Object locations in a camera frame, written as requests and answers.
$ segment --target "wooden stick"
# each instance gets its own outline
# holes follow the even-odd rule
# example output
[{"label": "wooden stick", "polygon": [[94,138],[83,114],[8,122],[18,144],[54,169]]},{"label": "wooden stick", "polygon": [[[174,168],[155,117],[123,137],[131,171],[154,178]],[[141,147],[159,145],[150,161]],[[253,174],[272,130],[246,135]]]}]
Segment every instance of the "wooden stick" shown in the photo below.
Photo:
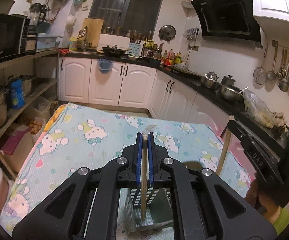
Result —
[{"label": "wooden stick", "polygon": [[[233,116],[229,117],[229,121],[233,120],[233,119],[234,119]],[[230,139],[231,139],[231,131],[227,128],[224,146],[222,148],[222,152],[221,152],[220,159],[219,159],[219,164],[218,164],[218,167],[217,167],[217,170],[216,170],[216,174],[218,176],[220,176],[220,173],[222,171],[222,167],[224,166],[224,163],[225,163],[225,160],[226,160],[226,157],[227,157],[227,152],[228,152],[228,148],[229,148],[229,144],[230,144]]]}]

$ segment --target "range hood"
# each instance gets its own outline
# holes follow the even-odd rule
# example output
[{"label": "range hood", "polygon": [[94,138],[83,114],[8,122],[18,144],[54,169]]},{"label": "range hood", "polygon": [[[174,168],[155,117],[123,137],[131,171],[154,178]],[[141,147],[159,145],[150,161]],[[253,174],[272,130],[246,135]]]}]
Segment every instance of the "range hood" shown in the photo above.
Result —
[{"label": "range hood", "polygon": [[262,48],[252,0],[193,0],[204,40],[232,41]]}]

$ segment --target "kettle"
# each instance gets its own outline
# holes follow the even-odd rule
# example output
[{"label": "kettle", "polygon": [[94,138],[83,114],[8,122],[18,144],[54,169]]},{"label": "kettle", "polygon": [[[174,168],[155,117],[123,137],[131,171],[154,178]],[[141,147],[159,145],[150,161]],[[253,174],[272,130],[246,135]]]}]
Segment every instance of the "kettle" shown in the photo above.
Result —
[{"label": "kettle", "polygon": [[209,73],[207,74],[207,78],[213,79],[214,81],[217,81],[218,79],[217,74],[214,71],[212,72],[209,71]]},{"label": "kettle", "polygon": [[232,76],[224,76],[222,78],[221,84],[225,85],[226,87],[233,86],[236,81],[232,79]]}]

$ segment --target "plastic bag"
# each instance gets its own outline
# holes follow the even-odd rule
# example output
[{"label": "plastic bag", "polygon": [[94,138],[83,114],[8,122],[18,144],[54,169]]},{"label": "plastic bag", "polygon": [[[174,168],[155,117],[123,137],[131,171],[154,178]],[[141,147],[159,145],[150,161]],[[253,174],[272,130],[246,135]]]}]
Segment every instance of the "plastic bag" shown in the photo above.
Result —
[{"label": "plastic bag", "polygon": [[247,114],[263,126],[273,128],[275,117],[269,110],[267,104],[250,90],[245,90],[243,99]]},{"label": "plastic bag", "polygon": [[183,70],[187,70],[188,69],[188,67],[186,66],[185,63],[177,63],[177,64],[174,65],[174,67],[180,68],[180,69],[183,69]]},{"label": "plastic bag", "polygon": [[98,68],[103,74],[108,74],[112,70],[112,64],[111,60],[98,59]]}]

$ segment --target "wooden shelf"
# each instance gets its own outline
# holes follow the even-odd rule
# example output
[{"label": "wooden shelf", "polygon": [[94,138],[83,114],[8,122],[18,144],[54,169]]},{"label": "wooden shelf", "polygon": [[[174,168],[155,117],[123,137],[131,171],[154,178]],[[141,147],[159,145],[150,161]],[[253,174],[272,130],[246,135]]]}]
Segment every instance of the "wooden shelf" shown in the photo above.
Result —
[{"label": "wooden shelf", "polygon": [[14,58],[8,61],[4,61],[0,63],[0,69],[4,69],[8,66],[11,66],[13,64],[19,64],[22,63],[26,60],[29,59],[34,59],[34,58],[38,58],[38,57],[44,57],[44,56],[48,56],[48,55],[52,55],[52,54],[57,54],[58,50],[54,49],[54,50],[48,50],[48,51],[43,51],[43,52],[38,52],[34,55],[27,55],[27,56],[23,56],[23,57],[18,57],[18,58]]},{"label": "wooden shelf", "polygon": [[52,87],[57,83],[57,79],[44,79],[45,82],[38,85],[34,90],[33,93],[24,98],[25,105],[20,109],[9,109],[8,110],[8,121],[7,123],[0,129],[0,138],[6,132],[8,127],[14,122],[14,120],[35,100],[40,96],[43,92],[47,89]]}]

